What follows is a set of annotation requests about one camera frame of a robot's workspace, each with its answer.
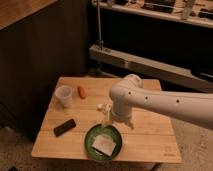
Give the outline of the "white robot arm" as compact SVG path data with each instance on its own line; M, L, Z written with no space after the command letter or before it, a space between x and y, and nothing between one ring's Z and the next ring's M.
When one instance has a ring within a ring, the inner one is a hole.
M125 123L134 128L132 108L142 108L213 130L213 94L147 90L142 79L129 74L109 89L112 103L99 104L104 125Z

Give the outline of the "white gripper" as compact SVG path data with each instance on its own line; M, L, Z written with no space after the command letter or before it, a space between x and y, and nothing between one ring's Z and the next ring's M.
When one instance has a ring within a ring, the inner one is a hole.
M126 125L130 129L134 129L134 124L130 122L132 118L132 108L130 106L121 103L114 103L111 108L111 116L110 114L106 114L101 121L101 125L103 127L111 125L111 118L116 122L126 122Z

